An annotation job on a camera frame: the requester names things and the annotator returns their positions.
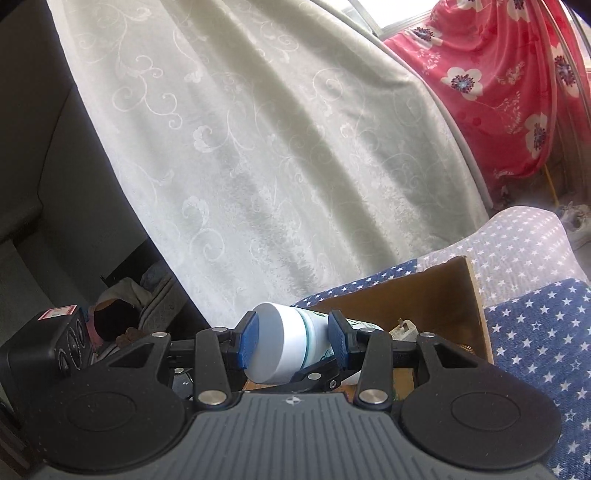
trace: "white plug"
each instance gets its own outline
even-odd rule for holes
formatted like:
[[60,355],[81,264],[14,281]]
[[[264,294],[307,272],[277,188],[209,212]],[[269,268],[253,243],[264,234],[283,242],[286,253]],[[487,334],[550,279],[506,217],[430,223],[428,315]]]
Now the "white plug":
[[390,335],[394,340],[404,340],[405,342],[416,342],[418,336],[417,327],[410,320],[400,319],[399,325],[390,331]]

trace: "blue star-patterned fabric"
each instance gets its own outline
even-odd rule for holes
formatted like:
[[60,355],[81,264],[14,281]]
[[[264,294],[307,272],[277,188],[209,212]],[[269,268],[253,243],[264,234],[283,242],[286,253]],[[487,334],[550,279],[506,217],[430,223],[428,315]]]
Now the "blue star-patterned fabric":
[[298,303],[292,305],[293,307],[299,307],[301,309],[309,309],[316,305],[318,302],[326,299],[327,297],[342,297],[354,291],[363,290],[364,288],[373,287],[378,283],[382,283],[393,278],[404,277],[417,271],[417,259],[414,258],[395,267],[387,268],[375,275],[371,275],[361,280],[356,280],[351,283],[346,283],[340,287],[331,288],[330,290],[322,291],[320,293],[310,295],[309,297],[300,300]]
[[548,467],[558,478],[590,479],[591,288],[559,281],[487,307],[485,316],[495,364],[547,394],[562,413]]

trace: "metal pivot screw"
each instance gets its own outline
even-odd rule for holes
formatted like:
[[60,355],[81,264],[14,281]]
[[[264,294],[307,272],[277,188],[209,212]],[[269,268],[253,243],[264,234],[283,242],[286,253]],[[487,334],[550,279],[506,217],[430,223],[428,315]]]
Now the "metal pivot screw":
[[205,390],[199,394],[197,399],[205,405],[220,405],[227,399],[227,395],[220,390]]
[[379,405],[388,399],[388,394],[383,390],[378,390],[377,388],[369,388],[367,390],[363,390],[359,394],[359,399],[364,403]]

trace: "window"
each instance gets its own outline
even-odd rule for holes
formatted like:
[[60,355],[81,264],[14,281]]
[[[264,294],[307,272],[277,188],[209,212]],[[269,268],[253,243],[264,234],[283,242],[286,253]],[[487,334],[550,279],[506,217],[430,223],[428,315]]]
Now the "window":
[[325,0],[380,40],[426,20],[438,0]]

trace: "yellow cord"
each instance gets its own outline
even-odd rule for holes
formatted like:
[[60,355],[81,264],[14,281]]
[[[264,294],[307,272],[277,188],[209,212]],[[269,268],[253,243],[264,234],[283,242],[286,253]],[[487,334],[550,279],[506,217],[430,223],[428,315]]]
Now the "yellow cord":
[[552,194],[552,199],[554,200],[554,207],[558,208],[560,206],[560,202],[558,201],[558,195],[556,195],[554,182],[552,182],[552,177],[550,176],[550,172],[548,171],[548,166],[546,164],[544,164],[544,172],[546,174],[546,180],[548,180],[548,185],[550,186],[550,193]]

